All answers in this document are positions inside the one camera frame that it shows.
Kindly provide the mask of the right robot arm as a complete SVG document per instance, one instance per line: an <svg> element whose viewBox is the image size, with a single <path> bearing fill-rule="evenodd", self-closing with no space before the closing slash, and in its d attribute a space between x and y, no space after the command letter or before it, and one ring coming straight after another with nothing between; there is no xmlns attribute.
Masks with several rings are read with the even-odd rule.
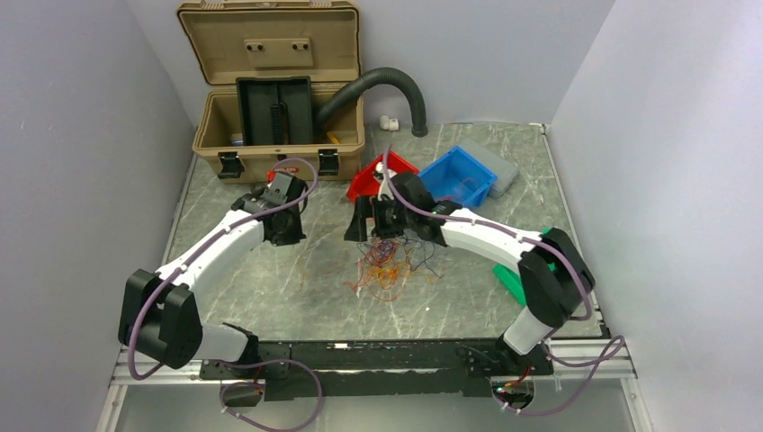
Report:
<svg viewBox="0 0 763 432"><path fill-rule="evenodd" d="M595 278L567 232L517 229L457 202L437 201L410 172L394 175L386 184L387 193L355 199L345 240L394 239L410 230L444 248L485 257L517 275L525 306L498 339L496 361L504 372L520 372L546 337L574 319L579 306L588 306Z"/></svg>

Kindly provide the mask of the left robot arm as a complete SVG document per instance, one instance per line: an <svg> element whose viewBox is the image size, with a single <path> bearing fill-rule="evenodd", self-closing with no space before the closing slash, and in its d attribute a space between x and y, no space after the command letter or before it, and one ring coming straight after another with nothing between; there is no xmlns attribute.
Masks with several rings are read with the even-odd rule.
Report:
<svg viewBox="0 0 763 432"><path fill-rule="evenodd" d="M174 261L153 272L131 274L119 341L131 354L141 353L173 369L192 360L221 360L235 377L251 375L261 360L257 336L228 323L203 323L198 301L252 249L265 242L290 246L304 239L297 201L309 189L298 177L277 173L258 192L237 198L214 229Z"/></svg>

